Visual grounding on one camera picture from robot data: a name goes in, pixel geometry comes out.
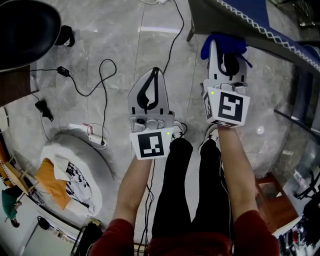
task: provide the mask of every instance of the orange cloth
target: orange cloth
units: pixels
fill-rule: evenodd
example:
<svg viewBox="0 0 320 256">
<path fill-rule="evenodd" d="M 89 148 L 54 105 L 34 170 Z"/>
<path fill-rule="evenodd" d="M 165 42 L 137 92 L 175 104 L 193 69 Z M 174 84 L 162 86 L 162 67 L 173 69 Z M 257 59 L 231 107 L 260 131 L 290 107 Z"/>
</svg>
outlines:
<svg viewBox="0 0 320 256">
<path fill-rule="evenodd" d="M 49 159 L 45 158 L 42 161 L 34 177 L 51 194 L 56 204 L 64 210 L 71 200 L 66 192 L 67 182 L 55 178 L 54 165 Z"/>
</svg>

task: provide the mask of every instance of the green object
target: green object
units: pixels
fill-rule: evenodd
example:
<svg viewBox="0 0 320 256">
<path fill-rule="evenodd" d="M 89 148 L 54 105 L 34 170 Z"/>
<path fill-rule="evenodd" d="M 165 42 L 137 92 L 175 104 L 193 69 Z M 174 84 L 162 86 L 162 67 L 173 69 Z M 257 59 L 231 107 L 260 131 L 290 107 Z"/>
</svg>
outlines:
<svg viewBox="0 0 320 256">
<path fill-rule="evenodd" d="M 17 198 L 12 195 L 6 194 L 4 191 L 2 191 L 1 193 L 1 198 L 4 213 L 10 220 L 14 220 L 17 215 L 17 211 L 15 210 Z"/>
</svg>

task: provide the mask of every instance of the marble floor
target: marble floor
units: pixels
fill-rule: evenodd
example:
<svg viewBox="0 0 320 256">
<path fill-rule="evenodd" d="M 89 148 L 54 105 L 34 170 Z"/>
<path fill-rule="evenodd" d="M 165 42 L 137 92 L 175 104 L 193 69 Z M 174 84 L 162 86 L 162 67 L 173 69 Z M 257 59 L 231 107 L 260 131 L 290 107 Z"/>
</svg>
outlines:
<svg viewBox="0 0 320 256">
<path fill-rule="evenodd" d="M 172 1 L 164 5 L 146 5 L 138 0 L 46 0 L 55 6 L 64 25 L 75 32 L 72 48 L 55 46 L 32 68 L 67 68 L 79 90 L 88 93 L 99 82 L 99 65 L 103 59 L 113 59 L 118 71 L 105 82 L 107 109 L 105 127 L 110 144 L 99 153 L 115 173 L 118 187 L 132 157 L 129 139 L 128 93 L 134 82 L 152 67 L 165 67 L 175 33 L 145 31 L 141 27 L 157 27 L 179 30 L 181 19 Z M 207 78 L 207 62 L 201 60 L 200 50 L 206 36 L 196 35 L 186 42 L 191 27 L 191 14 L 187 0 L 176 0 L 185 21 L 185 27 L 176 40 L 171 61 L 165 74 L 170 109 L 176 119 L 188 125 L 185 137 L 194 148 L 185 180 L 185 193 L 191 217 L 195 215 L 199 200 L 198 147 L 203 140 L 207 123 L 200 83 Z M 297 40 L 299 31 L 294 21 L 267 3 L 271 26 Z M 275 115 L 273 109 L 289 110 L 289 95 L 293 79 L 293 65 L 260 50 L 248 48 L 245 57 L 253 64 L 248 69 L 248 94 L 251 97 L 246 125 L 238 130 L 245 152 L 257 176 L 267 173 L 285 143 L 291 124 Z M 110 63 L 103 66 L 103 76 L 113 73 Z M 45 99 L 54 121 L 43 118 L 46 134 L 52 138 L 60 131 L 68 130 L 69 124 L 98 123 L 103 120 L 105 95 L 98 87 L 89 97 L 75 91 L 69 78 L 56 72 L 31 74 L 32 84 L 39 88 L 36 95 Z M 9 129 L 3 133 L 7 147 L 14 152 L 22 167 L 40 166 L 40 154 L 46 142 L 42 131 L 39 111 L 32 95 L 5 106 L 9 115 Z M 149 230 L 153 224 L 157 200 L 162 188 L 166 159 L 158 159 L 155 165 L 152 192 L 155 195 Z M 144 229 L 144 197 L 136 220 L 135 241 L 139 241 Z M 81 225 L 83 218 L 71 212 L 63 212 L 50 200 L 47 207 L 59 215 Z M 105 225 L 112 217 L 115 200 L 105 202 L 97 216 Z"/>
</svg>

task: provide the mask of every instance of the red sleeve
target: red sleeve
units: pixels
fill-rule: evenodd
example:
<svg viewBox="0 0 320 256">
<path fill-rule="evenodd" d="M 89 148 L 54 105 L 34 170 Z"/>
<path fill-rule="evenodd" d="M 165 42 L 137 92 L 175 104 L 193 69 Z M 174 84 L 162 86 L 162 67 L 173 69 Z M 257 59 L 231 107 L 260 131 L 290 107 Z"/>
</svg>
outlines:
<svg viewBox="0 0 320 256">
<path fill-rule="evenodd" d="M 90 250 L 90 256 L 134 255 L 134 227 L 124 219 L 110 222 L 103 235 Z"/>
<path fill-rule="evenodd" d="M 278 240 L 256 210 L 242 214 L 234 224 L 235 256 L 279 256 Z"/>
</svg>

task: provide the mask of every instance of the sneaker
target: sneaker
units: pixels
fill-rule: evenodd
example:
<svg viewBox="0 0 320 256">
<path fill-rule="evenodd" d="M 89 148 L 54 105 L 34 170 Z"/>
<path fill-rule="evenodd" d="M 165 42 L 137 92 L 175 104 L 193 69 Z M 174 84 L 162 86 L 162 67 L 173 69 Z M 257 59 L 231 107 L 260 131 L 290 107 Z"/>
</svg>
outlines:
<svg viewBox="0 0 320 256">
<path fill-rule="evenodd" d="M 205 137 L 203 142 L 198 148 L 198 152 L 200 154 L 202 146 L 208 141 L 213 140 L 215 142 L 216 147 L 220 150 L 219 145 L 219 134 L 218 134 L 218 126 L 216 124 L 211 125 L 208 130 L 206 130 Z"/>
<path fill-rule="evenodd" d="M 174 121 L 171 142 L 178 138 L 184 138 L 185 130 L 179 121 Z"/>
</svg>

